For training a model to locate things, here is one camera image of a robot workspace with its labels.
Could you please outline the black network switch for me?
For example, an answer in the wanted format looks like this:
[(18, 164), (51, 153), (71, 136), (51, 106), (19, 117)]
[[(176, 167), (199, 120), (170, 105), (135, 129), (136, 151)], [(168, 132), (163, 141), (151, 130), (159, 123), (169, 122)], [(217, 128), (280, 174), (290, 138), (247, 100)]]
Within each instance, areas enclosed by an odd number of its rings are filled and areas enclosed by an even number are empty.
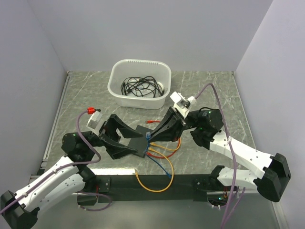
[(127, 146), (137, 151), (136, 153), (134, 153), (135, 156), (145, 158), (145, 150), (147, 148), (146, 133), (151, 132), (152, 130), (141, 125), (137, 125), (135, 130), (137, 132), (140, 132), (143, 136), (130, 139)]

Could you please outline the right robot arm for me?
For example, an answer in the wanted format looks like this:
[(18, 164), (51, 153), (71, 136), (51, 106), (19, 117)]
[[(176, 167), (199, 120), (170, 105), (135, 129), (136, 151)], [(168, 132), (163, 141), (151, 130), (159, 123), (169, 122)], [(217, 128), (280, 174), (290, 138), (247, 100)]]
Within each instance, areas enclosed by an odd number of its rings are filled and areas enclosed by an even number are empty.
[(211, 173), (211, 188), (221, 190), (234, 182), (239, 187), (256, 189), (267, 200), (279, 202), (291, 179), (286, 157), (280, 153), (261, 152), (227, 136), (222, 130), (223, 125), (219, 109), (203, 107), (182, 117), (177, 109), (170, 107), (148, 139), (151, 143), (175, 142), (183, 131), (190, 130), (199, 147), (220, 153), (245, 167), (244, 170), (233, 170), (217, 166)]

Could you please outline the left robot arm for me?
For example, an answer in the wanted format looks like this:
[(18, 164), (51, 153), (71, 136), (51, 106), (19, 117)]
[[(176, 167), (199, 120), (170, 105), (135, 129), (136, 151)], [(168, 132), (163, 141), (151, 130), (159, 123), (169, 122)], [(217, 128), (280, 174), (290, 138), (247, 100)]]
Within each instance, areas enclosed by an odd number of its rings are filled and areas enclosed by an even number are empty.
[(77, 130), (62, 138), (62, 156), (49, 170), (18, 191), (6, 191), (0, 197), (0, 214), (12, 229), (30, 229), (38, 213), (67, 196), (80, 192), (97, 197), (99, 182), (88, 168), (98, 163), (97, 147), (105, 147), (112, 159), (120, 159), (137, 151), (120, 143), (120, 139), (143, 135), (125, 124), (116, 114), (106, 121), (94, 111), (87, 123), (88, 131)]

